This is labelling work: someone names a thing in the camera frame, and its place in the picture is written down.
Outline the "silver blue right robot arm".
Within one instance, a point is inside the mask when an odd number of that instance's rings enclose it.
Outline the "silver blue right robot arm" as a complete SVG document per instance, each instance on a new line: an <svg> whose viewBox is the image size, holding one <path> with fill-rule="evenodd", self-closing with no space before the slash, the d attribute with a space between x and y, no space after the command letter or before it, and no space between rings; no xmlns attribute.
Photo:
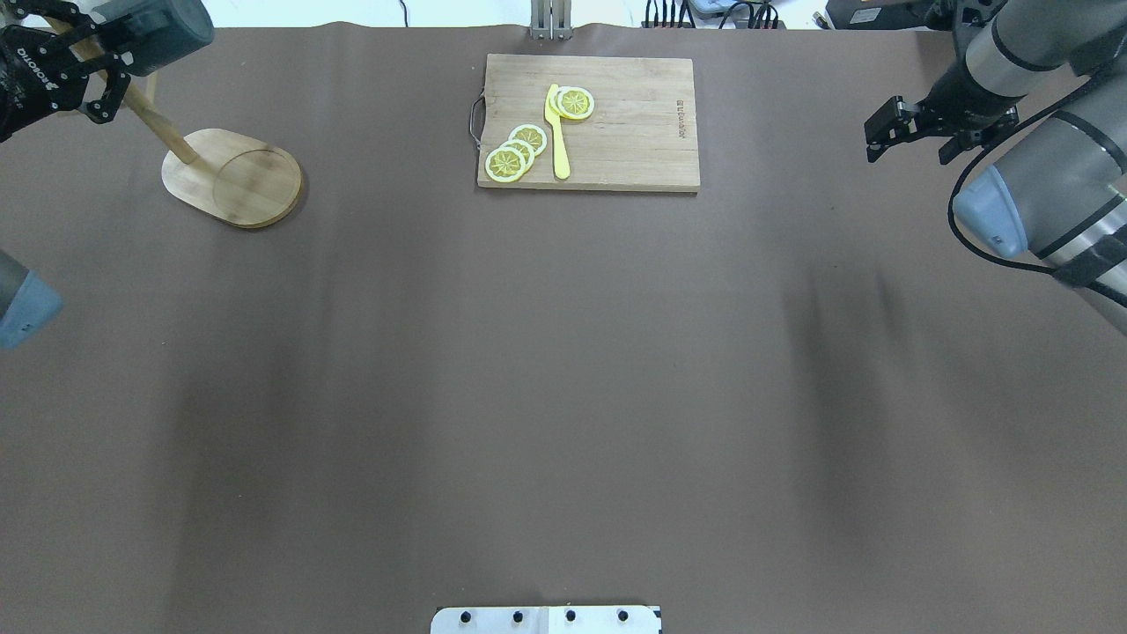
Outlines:
<svg viewBox="0 0 1127 634"><path fill-rule="evenodd" d="M893 96L866 120L866 157L942 137L962 169L947 224L971 253L1054 278L1124 330L1126 172L1122 1L933 1L953 63L917 102Z"/></svg>

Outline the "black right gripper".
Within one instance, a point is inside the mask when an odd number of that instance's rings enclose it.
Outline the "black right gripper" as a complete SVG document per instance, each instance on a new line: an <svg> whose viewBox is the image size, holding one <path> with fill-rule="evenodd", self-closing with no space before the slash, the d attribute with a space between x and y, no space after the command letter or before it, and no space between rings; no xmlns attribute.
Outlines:
<svg viewBox="0 0 1127 634"><path fill-rule="evenodd" d="M924 100L894 95L866 120L866 160L875 164L888 149L919 136L946 136L937 157L939 164L950 166L962 153L993 148L995 139L1008 136L1019 101L1019 96L983 88L965 62L953 62Z"/></svg>

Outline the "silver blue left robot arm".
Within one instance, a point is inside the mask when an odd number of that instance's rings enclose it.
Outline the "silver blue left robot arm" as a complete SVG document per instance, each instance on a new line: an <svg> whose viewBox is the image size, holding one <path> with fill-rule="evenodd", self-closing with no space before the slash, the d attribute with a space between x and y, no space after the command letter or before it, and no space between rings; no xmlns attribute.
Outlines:
<svg viewBox="0 0 1127 634"><path fill-rule="evenodd" d="M78 111L95 124L116 116L128 89L125 63L109 44L88 59L73 52L103 32L101 1L5 1L3 141ZM3 348L14 349L62 309L60 294L3 252Z"/></svg>

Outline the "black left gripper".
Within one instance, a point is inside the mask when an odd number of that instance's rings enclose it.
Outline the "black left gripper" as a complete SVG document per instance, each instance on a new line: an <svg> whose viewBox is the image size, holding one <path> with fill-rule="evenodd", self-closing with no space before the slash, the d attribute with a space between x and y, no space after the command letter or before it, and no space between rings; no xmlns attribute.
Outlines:
<svg viewBox="0 0 1127 634"><path fill-rule="evenodd" d="M70 1L3 1L5 18L28 16L51 18L70 29L61 35L17 24L3 27L1 140L59 111L81 108L96 124L113 120L130 88L125 62L116 53L104 53L82 63L71 50L101 33L100 24ZM73 69L80 64L81 72ZM88 79L98 73L106 75L103 93L85 101Z"/></svg>

